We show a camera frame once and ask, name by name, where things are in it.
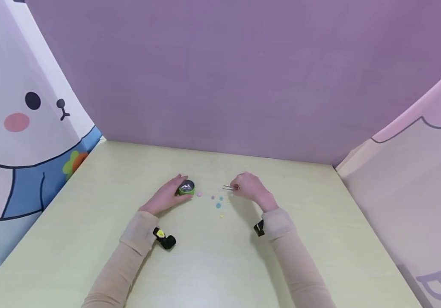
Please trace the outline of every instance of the tweezers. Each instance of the tweezers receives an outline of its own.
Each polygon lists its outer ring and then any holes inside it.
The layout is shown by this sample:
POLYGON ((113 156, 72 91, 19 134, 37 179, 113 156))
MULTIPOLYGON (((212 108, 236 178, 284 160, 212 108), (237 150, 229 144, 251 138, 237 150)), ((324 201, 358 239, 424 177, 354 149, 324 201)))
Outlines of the tweezers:
POLYGON ((238 187, 231 187, 231 186, 228 186, 228 185, 224 185, 224 187, 222 189, 233 191, 233 190, 238 190, 239 188, 238 187))

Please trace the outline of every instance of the hand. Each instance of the hand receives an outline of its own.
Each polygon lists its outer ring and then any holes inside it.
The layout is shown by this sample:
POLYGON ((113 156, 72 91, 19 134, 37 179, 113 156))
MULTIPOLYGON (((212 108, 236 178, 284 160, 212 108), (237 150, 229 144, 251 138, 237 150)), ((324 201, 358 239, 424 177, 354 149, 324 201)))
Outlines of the hand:
POLYGON ((181 185, 181 183, 187 178, 187 175, 181 176, 181 174, 178 174, 175 178, 162 185, 155 195, 153 195, 152 198, 150 198, 150 200, 138 210, 149 212, 150 214, 157 216, 162 211, 191 199, 192 195, 175 195, 179 185, 181 185))
POLYGON ((265 213, 278 208, 275 198, 256 175, 249 172, 237 175, 232 180, 231 187, 237 188, 233 191, 234 195, 256 202, 265 213))

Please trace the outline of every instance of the yellow clip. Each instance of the yellow clip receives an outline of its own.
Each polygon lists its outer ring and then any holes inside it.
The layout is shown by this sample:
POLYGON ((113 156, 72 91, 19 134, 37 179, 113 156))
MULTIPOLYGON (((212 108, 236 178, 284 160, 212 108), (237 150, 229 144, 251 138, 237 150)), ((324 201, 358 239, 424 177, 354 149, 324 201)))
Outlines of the yellow clip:
POLYGON ((164 231, 162 231, 162 230, 157 231, 157 236, 158 237, 166 237, 166 235, 164 234, 164 231))

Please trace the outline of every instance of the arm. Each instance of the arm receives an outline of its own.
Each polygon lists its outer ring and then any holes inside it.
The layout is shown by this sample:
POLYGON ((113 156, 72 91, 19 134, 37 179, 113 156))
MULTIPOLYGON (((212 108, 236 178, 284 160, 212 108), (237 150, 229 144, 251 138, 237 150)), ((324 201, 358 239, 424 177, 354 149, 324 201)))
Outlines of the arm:
POLYGON ((279 208, 273 195, 255 175, 238 175, 231 187, 234 194, 256 202, 263 211, 263 229, 282 268, 297 308, 336 308, 323 278, 299 239, 289 214, 279 208))
POLYGON ((191 195, 175 195, 188 176, 178 175, 164 184, 127 225, 119 244, 97 276, 82 308, 123 308, 143 259, 152 249, 156 215, 190 199, 191 195))
POLYGON ((138 211, 83 302, 82 308, 122 308, 142 265, 152 249, 153 229, 158 218, 145 211, 138 211))
POLYGON ((282 268, 297 308, 335 308, 330 292, 289 214, 281 208, 262 214, 263 229, 282 268))

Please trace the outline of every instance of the table surface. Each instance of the table surface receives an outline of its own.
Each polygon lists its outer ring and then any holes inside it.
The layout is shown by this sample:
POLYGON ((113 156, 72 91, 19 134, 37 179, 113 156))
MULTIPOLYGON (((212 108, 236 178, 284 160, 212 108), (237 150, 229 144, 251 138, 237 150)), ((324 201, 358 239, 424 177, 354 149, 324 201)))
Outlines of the table surface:
POLYGON ((420 308, 331 166, 109 141, 0 267, 0 307, 79 307, 137 208, 179 172, 203 195, 160 217, 178 243, 153 248, 127 307, 294 307, 266 238, 252 229, 259 209, 218 191, 243 171, 291 215, 337 307, 420 308))

